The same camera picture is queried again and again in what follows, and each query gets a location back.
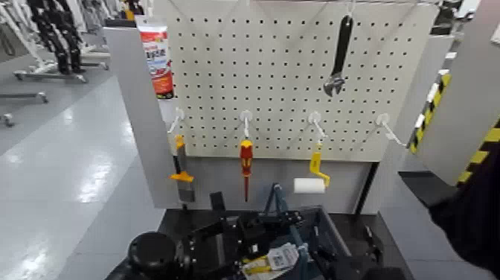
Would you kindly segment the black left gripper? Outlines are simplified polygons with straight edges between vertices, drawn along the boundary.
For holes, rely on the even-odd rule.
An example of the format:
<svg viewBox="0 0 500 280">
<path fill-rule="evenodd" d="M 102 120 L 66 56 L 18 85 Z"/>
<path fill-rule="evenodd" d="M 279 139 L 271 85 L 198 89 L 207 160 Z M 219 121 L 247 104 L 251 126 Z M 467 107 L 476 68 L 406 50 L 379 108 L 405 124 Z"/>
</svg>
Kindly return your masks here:
<svg viewBox="0 0 500 280">
<path fill-rule="evenodd" d="M 303 244 L 297 227 L 305 219 L 299 211 L 275 214 L 246 212 L 222 216 L 187 234 L 187 271 L 190 276 L 235 276 L 245 260 L 267 255 L 271 247 Z M 290 227 L 275 237 L 275 224 Z"/>
</svg>

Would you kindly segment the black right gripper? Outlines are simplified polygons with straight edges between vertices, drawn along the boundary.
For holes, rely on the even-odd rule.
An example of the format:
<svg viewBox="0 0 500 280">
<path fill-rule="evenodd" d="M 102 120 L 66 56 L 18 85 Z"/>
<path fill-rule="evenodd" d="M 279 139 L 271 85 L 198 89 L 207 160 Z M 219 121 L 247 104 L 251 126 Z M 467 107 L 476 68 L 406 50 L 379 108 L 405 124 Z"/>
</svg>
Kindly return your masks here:
<svg viewBox="0 0 500 280">
<path fill-rule="evenodd" d="M 384 262 L 383 243 L 369 226 L 364 226 L 363 234 L 368 245 L 364 255 L 337 257 L 325 248 L 311 252 L 311 257 L 325 280 L 385 279 L 386 270 L 381 265 Z"/>
</svg>

